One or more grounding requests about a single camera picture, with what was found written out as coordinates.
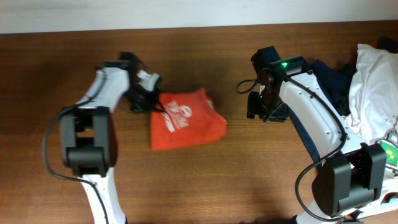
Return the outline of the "red soccer t-shirt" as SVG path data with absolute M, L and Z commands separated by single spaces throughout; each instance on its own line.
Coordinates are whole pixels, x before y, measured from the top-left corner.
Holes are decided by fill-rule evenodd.
M 215 109 L 204 88 L 186 93 L 162 93 L 163 113 L 150 117 L 150 143 L 154 151 L 197 146 L 220 140 L 227 120 Z

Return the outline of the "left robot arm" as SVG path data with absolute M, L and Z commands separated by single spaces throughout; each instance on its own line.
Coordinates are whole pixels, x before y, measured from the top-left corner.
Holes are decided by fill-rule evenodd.
M 117 60 L 106 60 L 96 69 L 84 97 L 60 116 L 63 163 L 83 186 L 95 223 L 127 223 L 114 180 L 118 141 L 112 113 L 122 98 L 132 113 L 163 111 L 161 79 L 135 54 L 121 52 Z

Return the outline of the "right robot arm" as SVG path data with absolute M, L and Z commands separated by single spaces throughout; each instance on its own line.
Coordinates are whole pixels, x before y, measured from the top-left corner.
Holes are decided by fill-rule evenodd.
M 282 60 L 275 47 L 259 49 L 251 63 L 259 91 L 248 90 L 247 117 L 285 121 L 279 114 L 287 106 L 298 117 L 320 156 L 298 175 L 321 169 L 312 183 L 314 200 L 302 205 L 293 223 L 343 223 L 346 216 L 382 197 L 386 153 L 378 144 L 366 144 L 344 123 L 319 87 L 317 78 L 301 56 Z

